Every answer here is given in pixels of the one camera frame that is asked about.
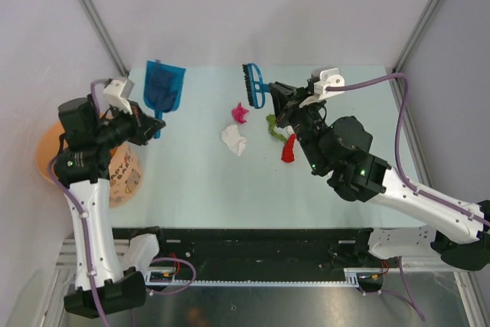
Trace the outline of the green twisted paper scrap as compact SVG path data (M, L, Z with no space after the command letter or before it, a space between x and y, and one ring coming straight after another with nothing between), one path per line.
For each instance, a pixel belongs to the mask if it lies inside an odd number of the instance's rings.
M288 139L281 133L276 131L276 117L274 114L269 114L266 116L267 127L269 134L274 138L282 142L287 143Z

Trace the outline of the blue hand brush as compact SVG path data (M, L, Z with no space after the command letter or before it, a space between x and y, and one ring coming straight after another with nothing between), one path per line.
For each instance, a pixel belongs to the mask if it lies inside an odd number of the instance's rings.
M270 89L263 80L260 67L255 63L247 63L242 65L242 70L249 105L257 110L264 108Z

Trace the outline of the blue plastic dustpan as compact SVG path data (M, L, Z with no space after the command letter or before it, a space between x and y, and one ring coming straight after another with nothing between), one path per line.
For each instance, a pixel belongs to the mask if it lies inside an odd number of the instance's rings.
M160 60L146 62L143 100L156 119L175 112L181 102L186 69Z

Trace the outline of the pink paper scrap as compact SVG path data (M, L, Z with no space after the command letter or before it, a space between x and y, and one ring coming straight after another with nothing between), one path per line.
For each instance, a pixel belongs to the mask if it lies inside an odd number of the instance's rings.
M231 115L234 118L234 121L238 124L247 123L246 116L250 111L245 108L242 103L238 103L235 108L231 110Z

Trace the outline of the red long paper scrap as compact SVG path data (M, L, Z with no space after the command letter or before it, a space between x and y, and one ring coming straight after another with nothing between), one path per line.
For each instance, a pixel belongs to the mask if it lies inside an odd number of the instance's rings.
M294 147L295 147L295 142L296 142L296 134L293 133L289 136L289 138L286 140L286 143L283 146L283 152L281 159L285 163L292 163L295 161L295 153L294 153Z

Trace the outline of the white paper scrap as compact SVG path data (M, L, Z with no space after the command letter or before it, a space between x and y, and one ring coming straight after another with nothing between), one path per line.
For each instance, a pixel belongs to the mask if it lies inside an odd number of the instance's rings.
M237 156L241 156L246 148L247 140L240 134L236 124L227 126L221 132L220 139Z

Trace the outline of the dark blue paper scrap front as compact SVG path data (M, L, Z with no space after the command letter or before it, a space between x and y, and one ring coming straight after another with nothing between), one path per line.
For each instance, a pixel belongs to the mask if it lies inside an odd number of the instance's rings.
M172 110L177 92L172 90L175 74L167 70L153 70L146 81L145 98L148 106L156 111Z

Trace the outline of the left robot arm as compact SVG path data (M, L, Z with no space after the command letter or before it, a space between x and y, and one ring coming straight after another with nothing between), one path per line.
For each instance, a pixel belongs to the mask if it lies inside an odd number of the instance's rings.
M104 322L109 314L145 304L145 272L169 256L168 245L155 234L131 240L123 257L116 253L109 223L110 152L125 142L147 145L165 122L131 100L110 110L112 118L102 121L91 96L61 104L58 117L67 147L50 164L69 204L77 255L75 290L64 297L64 308Z

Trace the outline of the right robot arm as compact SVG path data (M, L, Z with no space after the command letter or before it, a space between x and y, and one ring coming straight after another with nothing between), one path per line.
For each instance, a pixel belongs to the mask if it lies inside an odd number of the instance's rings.
M271 83L278 127L291 126L311 167L345 201L392 208L420 222L420 227L373 228L353 247L363 267L401 257L439 257L461 270L481 270L489 263L489 203L451 198L402 175L399 165L369 152L372 136L353 116L327 124L325 104L304 101L304 88Z

